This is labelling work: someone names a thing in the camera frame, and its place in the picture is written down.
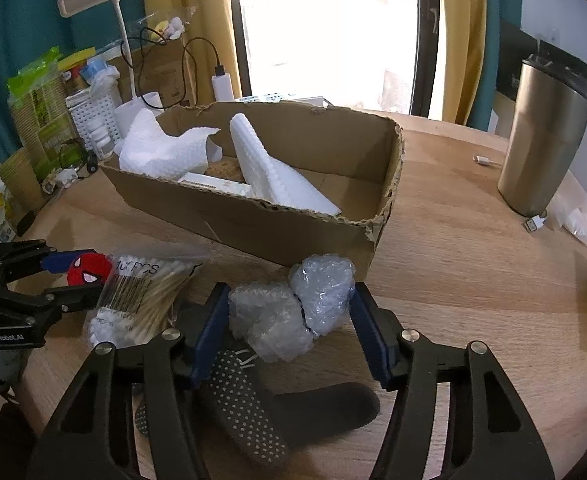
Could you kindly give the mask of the black dotted sock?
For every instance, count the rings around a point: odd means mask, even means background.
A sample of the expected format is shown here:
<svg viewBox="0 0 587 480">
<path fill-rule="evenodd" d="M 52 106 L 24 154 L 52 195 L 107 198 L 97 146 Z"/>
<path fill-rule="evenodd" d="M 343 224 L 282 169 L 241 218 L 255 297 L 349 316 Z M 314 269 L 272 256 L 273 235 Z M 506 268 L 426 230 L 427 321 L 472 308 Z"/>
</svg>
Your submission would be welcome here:
<svg viewBox="0 0 587 480">
<path fill-rule="evenodd" d="M 154 461 L 160 468 L 187 460 L 196 479 L 208 478 L 194 430 L 211 415 L 250 460 L 270 468 L 287 462 L 289 453 L 368 425 L 380 411 L 371 388 L 346 382 L 315 390 L 272 394 L 254 374 L 258 356 L 249 348 L 223 348 L 215 353 L 191 352 L 174 363 L 176 411 L 160 420 L 150 414 L 160 404 L 144 389 L 135 425 L 153 451 L 169 458 Z"/>
</svg>

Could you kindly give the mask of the white phone charger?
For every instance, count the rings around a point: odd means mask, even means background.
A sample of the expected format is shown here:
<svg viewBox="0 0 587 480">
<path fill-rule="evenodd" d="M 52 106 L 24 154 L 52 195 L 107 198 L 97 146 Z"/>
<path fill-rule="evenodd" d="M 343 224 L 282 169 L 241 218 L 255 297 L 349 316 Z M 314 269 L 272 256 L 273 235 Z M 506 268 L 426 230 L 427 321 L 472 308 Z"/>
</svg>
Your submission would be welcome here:
<svg viewBox="0 0 587 480">
<path fill-rule="evenodd" d="M 217 64 L 214 67 L 211 84 L 216 102 L 232 102 L 235 100 L 230 75 L 222 64 Z"/>
</svg>

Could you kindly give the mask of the brown cardboard box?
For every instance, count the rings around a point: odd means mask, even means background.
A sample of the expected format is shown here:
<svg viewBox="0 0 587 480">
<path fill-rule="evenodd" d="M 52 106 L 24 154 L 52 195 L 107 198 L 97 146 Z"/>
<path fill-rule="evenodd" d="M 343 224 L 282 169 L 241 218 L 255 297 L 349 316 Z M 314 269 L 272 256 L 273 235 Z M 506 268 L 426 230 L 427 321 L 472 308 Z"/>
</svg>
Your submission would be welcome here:
<svg viewBox="0 0 587 480">
<path fill-rule="evenodd" d="M 394 120 L 298 102 L 139 112 L 103 164 L 126 203 L 292 266 L 322 254 L 371 266 L 404 162 Z"/>
</svg>

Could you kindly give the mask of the cotton swab bag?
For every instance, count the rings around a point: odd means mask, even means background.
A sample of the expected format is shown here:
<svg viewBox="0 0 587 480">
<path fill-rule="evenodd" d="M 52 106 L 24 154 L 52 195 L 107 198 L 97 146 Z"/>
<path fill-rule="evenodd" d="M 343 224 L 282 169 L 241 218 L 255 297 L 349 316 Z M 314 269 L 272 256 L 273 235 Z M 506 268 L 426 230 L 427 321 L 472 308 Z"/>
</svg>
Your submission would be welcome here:
<svg viewBox="0 0 587 480">
<path fill-rule="evenodd" d="M 180 243 L 130 246 L 113 254 L 97 305 L 86 316 L 88 344 L 147 344 L 172 324 L 177 297 L 210 254 L 206 245 Z"/>
</svg>

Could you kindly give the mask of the black small flashlight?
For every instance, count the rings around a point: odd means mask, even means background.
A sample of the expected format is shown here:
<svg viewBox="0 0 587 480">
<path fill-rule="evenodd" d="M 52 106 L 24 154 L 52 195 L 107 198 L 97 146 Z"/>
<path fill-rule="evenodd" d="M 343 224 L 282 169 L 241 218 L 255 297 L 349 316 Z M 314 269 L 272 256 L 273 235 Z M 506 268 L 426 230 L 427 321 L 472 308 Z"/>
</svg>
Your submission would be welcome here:
<svg viewBox="0 0 587 480">
<path fill-rule="evenodd" d="M 86 170 L 88 174 L 95 174 L 99 169 L 98 158 L 93 153 L 90 152 L 87 154 L 87 162 L 86 162 Z"/>
</svg>

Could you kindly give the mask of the red spider plush ball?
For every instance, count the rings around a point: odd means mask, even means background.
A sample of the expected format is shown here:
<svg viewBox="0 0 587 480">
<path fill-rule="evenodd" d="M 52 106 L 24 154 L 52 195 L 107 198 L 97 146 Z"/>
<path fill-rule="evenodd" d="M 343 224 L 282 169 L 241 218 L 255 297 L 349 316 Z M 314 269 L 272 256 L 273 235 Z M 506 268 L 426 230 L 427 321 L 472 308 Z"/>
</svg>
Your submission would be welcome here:
<svg viewBox="0 0 587 480">
<path fill-rule="evenodd" d="M 104 284 L 112 270 L 111 260 L 98 252 L 84 252 L 77 256 L 66 272 L 70 286 Z"/>
</svg>

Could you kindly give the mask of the white power strip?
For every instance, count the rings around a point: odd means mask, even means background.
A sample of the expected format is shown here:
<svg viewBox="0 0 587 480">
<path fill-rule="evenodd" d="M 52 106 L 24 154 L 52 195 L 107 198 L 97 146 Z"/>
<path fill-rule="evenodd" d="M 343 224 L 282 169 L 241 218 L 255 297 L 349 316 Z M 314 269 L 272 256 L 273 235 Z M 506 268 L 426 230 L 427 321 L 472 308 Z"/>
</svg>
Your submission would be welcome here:
<svg viewBox="0 0 587 480">
<path fill-rule="evenodd" d="M 266 93 L 258 94 L 257 96 L 242 96 L 237 99 L 240 103 L 280 103 L 280 102 L 295 102 L 310 106 L 327 108 L 331 106 L 331 103 L 323 96 L 292 96 L 292 94 L 280 94 L 280 93 Z"/>
</svg>

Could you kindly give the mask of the clear bubble wrap bundle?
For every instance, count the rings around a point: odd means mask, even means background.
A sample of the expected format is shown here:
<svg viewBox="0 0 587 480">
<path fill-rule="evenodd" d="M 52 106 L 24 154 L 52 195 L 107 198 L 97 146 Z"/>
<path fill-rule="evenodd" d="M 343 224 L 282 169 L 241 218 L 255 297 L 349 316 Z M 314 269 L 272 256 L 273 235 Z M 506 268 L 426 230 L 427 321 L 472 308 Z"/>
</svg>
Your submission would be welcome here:
<svg viewBox="0 0 587 480">
<path fill-rule="evenodd" d="M 338 255 L 314 255 L 282 282 L 253 282 L 229 294 L 229 327 L 267 363 L 290 362 L 348 321 L 355 266 Z"/>
</svg>

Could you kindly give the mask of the white foam sheet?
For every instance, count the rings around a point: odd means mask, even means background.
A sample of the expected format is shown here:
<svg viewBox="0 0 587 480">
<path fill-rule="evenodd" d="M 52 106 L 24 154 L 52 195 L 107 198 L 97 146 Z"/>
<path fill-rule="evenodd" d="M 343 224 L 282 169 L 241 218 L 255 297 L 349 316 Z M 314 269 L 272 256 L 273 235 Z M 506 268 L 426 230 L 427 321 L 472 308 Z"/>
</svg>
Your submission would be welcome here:
<svg viewBox="0 0 587 480">
<path fill-rule="evenodd" d="M 303 174 L 268 154 L 245 114 L 232 116 L 229 129 L 242 175 L 255 197 L 298 210 L 340 214 L 341 209 Z"/>
</svg>

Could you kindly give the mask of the green paper cup package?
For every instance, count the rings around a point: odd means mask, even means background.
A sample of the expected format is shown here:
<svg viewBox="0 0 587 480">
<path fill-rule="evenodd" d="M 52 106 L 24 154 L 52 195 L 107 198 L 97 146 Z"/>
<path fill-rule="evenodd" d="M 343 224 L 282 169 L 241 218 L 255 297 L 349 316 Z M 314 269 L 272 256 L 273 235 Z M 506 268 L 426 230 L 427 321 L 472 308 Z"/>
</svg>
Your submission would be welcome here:
<svg viewBox="0 0 587 480">
<path fill-rule="evenodd" d="M 10 114 L 39 182 L 54 170 L 85 162 L 84 145 L 66 106 L 60 58 L 60 49 L 52 47 L 7 79 Z"/>
</svg>

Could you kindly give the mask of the stainless steel tumbler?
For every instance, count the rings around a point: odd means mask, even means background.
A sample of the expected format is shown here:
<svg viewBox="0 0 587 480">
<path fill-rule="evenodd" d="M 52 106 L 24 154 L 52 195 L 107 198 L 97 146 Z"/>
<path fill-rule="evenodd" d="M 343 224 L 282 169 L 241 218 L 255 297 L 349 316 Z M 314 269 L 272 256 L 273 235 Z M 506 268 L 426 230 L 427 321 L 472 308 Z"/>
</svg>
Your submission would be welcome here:
<svg viewBox="0 0 587 480">
<path fill-rule="evenodd" d="M 541 40 L 522 61 L 508 150 L 497 182 L 507 205 L 541 214 L 577 154 L 587 126 L 587 64 Z"/>
</svg>

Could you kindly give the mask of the small white wall plug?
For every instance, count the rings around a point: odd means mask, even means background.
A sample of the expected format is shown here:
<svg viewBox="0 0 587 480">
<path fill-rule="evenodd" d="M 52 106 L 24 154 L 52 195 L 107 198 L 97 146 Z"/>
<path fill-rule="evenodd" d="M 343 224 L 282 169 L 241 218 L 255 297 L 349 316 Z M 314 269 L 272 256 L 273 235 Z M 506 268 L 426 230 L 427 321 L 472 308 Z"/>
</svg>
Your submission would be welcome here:
<svg viewBox="0 0 587 480">
<path fill-rule="evenodd" d="M 56 168 L 43 180 L 42 189 L 47 195 L 52 195 L 57 190 L 69 188 L 75 181 L 80 179 L 77 170 L 74 168 Z"/>
</svg>

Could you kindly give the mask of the white pill bottle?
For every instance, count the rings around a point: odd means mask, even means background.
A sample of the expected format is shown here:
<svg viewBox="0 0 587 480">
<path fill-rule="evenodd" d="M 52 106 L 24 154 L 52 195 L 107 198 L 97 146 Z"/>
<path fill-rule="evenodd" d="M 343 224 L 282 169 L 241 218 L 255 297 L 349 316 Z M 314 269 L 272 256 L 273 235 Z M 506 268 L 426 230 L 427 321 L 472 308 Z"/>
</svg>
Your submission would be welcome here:
<svg viewBox="0 0 587 480">
<path fill-rule="evenodd" d="M 86 122 L 86 127 L 87 127 L 87 132 L 88 132 L 88 139 L 90 141 L 90 145 L 92 145 L 92 138 L 90 137 L 90 134 L 94 130 L 96 130 L 97 128 L 99 128 L 101 126 L 106 126 L 106 124 L 104 123 L 104 121 L 103 121 L 103 119 L 102 119 L 101 116 L 96 116 L 96 117 L 92 118 L 91 120 L 88 120 L 88 122 Z"/>
<path fill-rule="evenodd" d="M 110 136 L 109 130 L 106 126 L 101 126 L 94 130 L 90 137 L 92 138 L 92 146 L 99 160 L 105 160 L 111 157 L 114 151 L 114 141 Z"/>
</svg>

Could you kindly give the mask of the white usb connector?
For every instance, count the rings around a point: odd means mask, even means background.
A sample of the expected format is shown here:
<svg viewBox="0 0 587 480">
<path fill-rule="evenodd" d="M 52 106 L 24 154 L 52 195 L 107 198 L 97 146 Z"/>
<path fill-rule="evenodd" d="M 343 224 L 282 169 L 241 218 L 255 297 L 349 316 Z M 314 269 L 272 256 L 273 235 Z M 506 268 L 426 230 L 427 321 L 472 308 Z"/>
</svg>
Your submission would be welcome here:
<svg viewBox="0 0 587 480">
<path fill-rule="evenodd" d="M 488 158 L 487 156 L 476 155 L 475 157 L 473 157 L 473 161 L 476 164 L 478 164 L 480 166 L 484 166 L 484 167 L 495 167 L 495 168 L 502 167 L 502 164 L 500 162 L 497 162 L 496 160 Z"/>
</svg>

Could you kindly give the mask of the brown paper cup stack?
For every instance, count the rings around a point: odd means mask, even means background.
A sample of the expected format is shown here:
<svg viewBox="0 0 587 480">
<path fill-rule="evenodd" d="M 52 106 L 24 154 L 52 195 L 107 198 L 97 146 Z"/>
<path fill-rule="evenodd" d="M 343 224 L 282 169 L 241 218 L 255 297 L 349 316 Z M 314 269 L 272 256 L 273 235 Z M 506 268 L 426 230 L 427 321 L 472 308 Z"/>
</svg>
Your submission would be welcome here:
<svg viewBox="0 0 587 480">
<path fill-rule="evenodd" d="M 25 148 L 19 148 L 0 165 L 0 178 L 25 210 L 37 212 L 46 204 Z"/>
</svg>

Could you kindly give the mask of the white plastic basket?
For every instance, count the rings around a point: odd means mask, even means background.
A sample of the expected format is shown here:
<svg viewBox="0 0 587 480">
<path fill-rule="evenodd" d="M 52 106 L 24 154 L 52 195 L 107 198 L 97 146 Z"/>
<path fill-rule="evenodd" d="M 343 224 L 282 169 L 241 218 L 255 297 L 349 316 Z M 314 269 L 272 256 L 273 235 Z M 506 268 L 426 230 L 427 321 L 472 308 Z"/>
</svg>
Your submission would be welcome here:
<svg viewBox="0 0 587 480">
<path fill-rule="evenodd" d="M 115 110 L 122 104 L 118 80 L 120 72 L 112 65 L 100 70 L 92 85 L 66 97 L 66 107 L 74 122 L 75 129 L 84 141 L 86 148 L 92 147 L 90 134 L 92 126 L 99 120 L 106 127 L 113 141 L 121 139 L 120 129 L 115 119 Z"/>
</svg>

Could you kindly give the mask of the yellow curtain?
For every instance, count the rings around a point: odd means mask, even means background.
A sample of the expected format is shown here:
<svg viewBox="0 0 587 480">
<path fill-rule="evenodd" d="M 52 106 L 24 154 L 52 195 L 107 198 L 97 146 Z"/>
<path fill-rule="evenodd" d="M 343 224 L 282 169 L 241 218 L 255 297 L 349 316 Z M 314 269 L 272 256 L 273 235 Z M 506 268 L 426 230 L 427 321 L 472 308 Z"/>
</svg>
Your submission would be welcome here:
<svg viewBox="0 0 587 480">
<path fill-rule="evenodd" d="M 240 96 L 240 77 L 236 52 L 235 30 L 232 24 L 231 0 L 144 0 L 148 13 L 178 11 L 193 8 L 187 37 L 194 57 L 189 61 L 196 70 L 198 103 L 214 102 L 211 78 L 214 66 L 222 64 L 229 75 L 235 96 Z"/>
</svg>

